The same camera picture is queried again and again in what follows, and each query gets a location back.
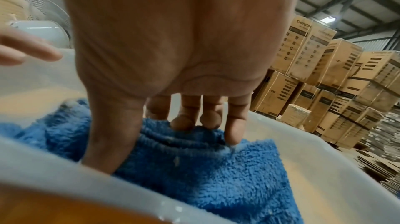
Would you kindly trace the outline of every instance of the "white container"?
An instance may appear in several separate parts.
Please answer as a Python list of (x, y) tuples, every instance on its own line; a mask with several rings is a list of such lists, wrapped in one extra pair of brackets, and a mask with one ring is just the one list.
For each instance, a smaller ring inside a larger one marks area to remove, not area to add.
[(9, 26), (25, 31), (31, 35), (49, 41), (57, 48), (70, 48), (70, 39), (65, 30), (55, 23), (48, 20), (12, 20)]
[[(63, 100), (84, 95), (73, 50), (65, 50), (65, 57), (56, 63), (29, 59), (18, 67), (0, 68), (0, 122), (26, 126)], [(178, 109), (179, 96), (175, 95), (170, 119)], [(275, 140), (305, 223), (399, 223), (400, 201), (317, 136), (251, 112), (245, 138)], [(0, 182), (72, 195), (170, 221), (179, 218), (176, 223), (228, 223), (135, 185), (2, 140)]]

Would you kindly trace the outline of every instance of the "blue towel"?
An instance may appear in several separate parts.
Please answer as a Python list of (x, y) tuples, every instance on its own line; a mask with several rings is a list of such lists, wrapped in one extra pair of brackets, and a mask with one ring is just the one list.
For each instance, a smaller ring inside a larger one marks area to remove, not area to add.
[[(25, 129), (0, 123), (0, 135), (77, 162), (90, 121), (86, 100), (66, 101)], [(228, 147), (219, 129), (175, 132), (168, 121), (144, 119), (114, 175), (237, 223), (303, 223), (272, 140)]]

